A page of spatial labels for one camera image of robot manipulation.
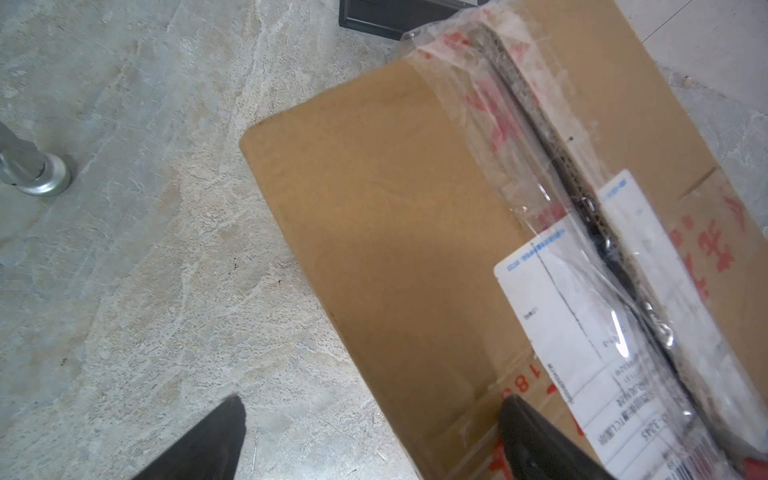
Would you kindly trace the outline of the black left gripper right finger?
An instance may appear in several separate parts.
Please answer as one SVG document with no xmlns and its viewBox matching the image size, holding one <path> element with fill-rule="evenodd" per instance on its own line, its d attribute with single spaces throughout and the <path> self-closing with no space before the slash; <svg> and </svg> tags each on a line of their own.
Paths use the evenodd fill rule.
<svg viewBox="0 0 768 480">
<path fill-rule="evenodd" d="M 515 479 L 614 479 L 516 394 L 503 400 L 498 425 L 504 455 Z"/>
</svg>

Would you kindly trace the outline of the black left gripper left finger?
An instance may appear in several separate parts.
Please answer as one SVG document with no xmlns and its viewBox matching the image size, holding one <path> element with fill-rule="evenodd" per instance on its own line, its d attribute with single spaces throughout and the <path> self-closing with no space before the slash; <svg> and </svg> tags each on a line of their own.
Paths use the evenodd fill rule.
<svg viewBox="0 0 768 480">
<path fill-rule="evenodd" d="M 245 434 L 245 406 L 230 395 L 134 479 L 232 480 Z"/>
</svg>

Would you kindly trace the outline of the red utility knife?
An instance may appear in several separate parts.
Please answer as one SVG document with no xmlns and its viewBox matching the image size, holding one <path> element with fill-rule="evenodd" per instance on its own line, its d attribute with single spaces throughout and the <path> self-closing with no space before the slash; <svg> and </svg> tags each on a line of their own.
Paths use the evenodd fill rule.
<svg viewBox="0 0 768 480">
<path fill-rule="evenodd" d="M 768 480 L 768 463 L 747 458 L 743 462 L 743 474 L 745 480 Z"/>
</svg>

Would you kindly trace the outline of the brown cardboard express box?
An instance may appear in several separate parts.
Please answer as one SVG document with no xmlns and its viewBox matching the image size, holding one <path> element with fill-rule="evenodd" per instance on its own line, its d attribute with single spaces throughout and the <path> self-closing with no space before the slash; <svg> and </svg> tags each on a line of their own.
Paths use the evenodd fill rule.
<svg viewBox="0 0 768 480">
<path fill-rule="evenodd" d="M 614 479 L 767 462 L 767 241 L 613 1 L 493 1 L 241 149 L 423 479 L 516 394 Z"/>
</svg>

